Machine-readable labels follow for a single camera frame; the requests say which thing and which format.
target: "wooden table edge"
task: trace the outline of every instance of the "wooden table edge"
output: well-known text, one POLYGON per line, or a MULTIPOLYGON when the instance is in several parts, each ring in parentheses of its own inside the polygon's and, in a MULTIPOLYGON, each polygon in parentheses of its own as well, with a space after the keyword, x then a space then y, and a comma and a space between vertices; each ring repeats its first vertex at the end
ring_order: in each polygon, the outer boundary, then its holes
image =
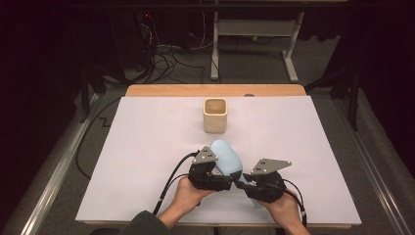
POLYGON ((305 96, 298 84, 135 84, 126 97, 305 96))

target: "dark background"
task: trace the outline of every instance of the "dark background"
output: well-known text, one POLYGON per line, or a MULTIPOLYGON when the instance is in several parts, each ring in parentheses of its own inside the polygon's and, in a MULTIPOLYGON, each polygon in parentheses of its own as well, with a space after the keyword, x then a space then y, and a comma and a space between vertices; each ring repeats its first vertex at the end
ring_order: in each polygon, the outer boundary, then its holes
MULTIPOLYGON (((414 175, 415 53, 412 40, 415 33, 411 27, 414 19, 409 2, 387 1, 387 10, 376 14, 307 13, 299 39, 307 40, 312 35, 320 40, 342 36, 326 74, 350 61, 359 67, 362 89, 398 154, 414 175)), ((141 42, 135 44, 127 40, 137 34, 132 33, 127 38, 115 35, 115 29, 120 29, 123 21, 111 21, 114 15, 79 15, 62 10, 62 5, 56 1, 2 2, 0 6, 3 83, 0 93, 0 229, 71 121, 76 110, 72 99, 79 91, 84 66, 92 63, 100 67, 94 69, 90 80, 100 83, 103 74, 123 77, 123 69, 131 61, 141 62, 142 58, 119 54, 116 45, 120 41, 130 45, 131 51, 139 57, 145 55, 141 42)), ((180 46, 187 46, 188 32, 203 34, 200 14, 152 15, 162 37, 180 46)), ((279 14, 277 18, 288 15, 279 14)), ((227 16, 274 18, 266 14, 229 13, 227 16)), ((212 14, 207 14, 206 22, 207 35, 211 35, 212 14)))

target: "gray floor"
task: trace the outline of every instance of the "gray floor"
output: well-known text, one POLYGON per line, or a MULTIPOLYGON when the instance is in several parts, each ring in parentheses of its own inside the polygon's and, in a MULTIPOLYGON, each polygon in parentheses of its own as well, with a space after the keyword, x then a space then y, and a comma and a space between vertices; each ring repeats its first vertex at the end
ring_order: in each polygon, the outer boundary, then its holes
MULTIPOLYGON (((321 77, 337 41, 336 39, 319 42, 313 38, 297 43, 293 62, 300 84, 306 85, 321 77)), ((222 49, 219 57, 220 81, 222 83, 290 83, 280 54, 287 45, 287 39, 277 39, 266 45, 239 42, 237 50, 232 51, 236 48, 235 42, 224 39, 220 44, 222 49)), ((164 56, 174 62, 171 56, 164 56)), ((201 83, 201 78, 203 83, 219 82, 209 79, 209 49, 190 51, 174 49, 174 56, 179 62, 197 68, 176 63, 174 70, 171 70, 172 74, 157 83, 201 83)), ((169 65, 162 57, 156 59, 161 60, 157 63, 161 70, 169 65)), ((133 76, 134 71, 129 71, 128 75, 133 76)), ((158 76, 160 73, 156 71, 153 78, 158 76)), ((411 222, 415 219, 414 179, 394 151, 363 92, 360 91, 359 96, 359 131, 353 132, 350 131, 345 120, 346 100, 332 100, 328 91, 327 88, 316 89, 309 95, 313 99, 363 223, 346 230, 321 228, 309 230, 312 234, 410 234, 410 231, 415 231, 411 222), (400 215, 397 221, 395 221, 396 215, 400 215)), ((123 96, 124 92, 125 88, 122 87, 109 88, 109 91, 101 97, 98 110, 123 96)), ((116 104, 111 105, 100 115, 100 118, 107 118, 111 122, 115 111, 116 104)), ((54 151, 33 179, 2 234, 22 233, 61 156, 73 140, 75 131, 79 127, 79 120, 80 113, 73 119, 54 151)), ((88 174, 93 172, 108 131, 108 127, 103 127, 103 121, 97 119, 85 136, 79 150, 79 162, 88 174)), ((37 234, 90 234, 100 227, 74 221, 87 185, 88 180, 79 173, 72 162, 37 234)))

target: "black sleeve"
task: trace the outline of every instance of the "black sleeve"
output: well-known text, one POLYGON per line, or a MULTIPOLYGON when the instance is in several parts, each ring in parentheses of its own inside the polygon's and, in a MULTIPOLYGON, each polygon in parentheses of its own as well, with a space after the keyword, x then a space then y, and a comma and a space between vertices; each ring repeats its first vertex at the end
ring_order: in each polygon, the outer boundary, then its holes
POLYGON ((148 211, 137 214, 118 235, 168 235, 164 224, 148 211))

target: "person's right hand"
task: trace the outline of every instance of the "person's right hand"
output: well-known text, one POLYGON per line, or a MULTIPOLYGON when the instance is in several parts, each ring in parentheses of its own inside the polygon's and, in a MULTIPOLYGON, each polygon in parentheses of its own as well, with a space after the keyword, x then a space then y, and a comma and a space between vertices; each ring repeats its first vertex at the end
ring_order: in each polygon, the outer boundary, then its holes
POLYGON ((272 218, 281 227, 292 235, 309 234, 300 221, 300 213, 297 201, 290 195, 284 195, 273 203, 258 201, 271 214, 272 218))

